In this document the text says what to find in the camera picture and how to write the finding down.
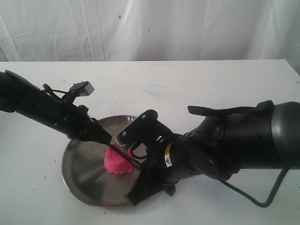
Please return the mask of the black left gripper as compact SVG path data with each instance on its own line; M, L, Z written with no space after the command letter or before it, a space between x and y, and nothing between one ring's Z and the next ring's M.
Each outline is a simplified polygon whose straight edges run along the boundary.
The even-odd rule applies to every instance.
M39 123L67 135L70 139L79 137L84 142L110 144L112 136L86 110L86 107L69 105L46 93L39 97Z

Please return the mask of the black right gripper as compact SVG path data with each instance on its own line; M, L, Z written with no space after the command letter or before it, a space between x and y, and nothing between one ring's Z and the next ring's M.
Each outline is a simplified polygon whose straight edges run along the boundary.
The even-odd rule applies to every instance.
M177 135L173 141L164 141L151 150L145 168L124 196L131 206L159 192L173 196L179 181L202 174L189 161L187 151L179 144L180 135Z

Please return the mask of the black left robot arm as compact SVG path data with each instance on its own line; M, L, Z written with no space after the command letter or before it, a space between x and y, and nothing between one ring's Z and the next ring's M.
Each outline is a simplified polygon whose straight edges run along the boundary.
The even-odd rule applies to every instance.
M6 70L0 74L0 109L17 112L27 118L65 134L69 139L93 141L109 145L112 136L99 122L89 116L84 105L73 104L77 97L89 96L94 88L90 82L75 83L62 97L48 84L36 87L18 74Z

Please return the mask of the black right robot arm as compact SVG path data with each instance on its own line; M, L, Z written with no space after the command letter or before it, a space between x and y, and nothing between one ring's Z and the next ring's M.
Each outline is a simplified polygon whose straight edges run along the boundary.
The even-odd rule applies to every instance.
M300 104L260 102L255 107L212 109L189 106L203 116L195 129L180 135L158 121L158 113L144 111L120 133L131 150L146 146L146 155L132 189L125 195L133 206L164 191L174 195L176 184L205 175L228 185L241 169L280 169L265 202L273 201L290 169L300 167Z

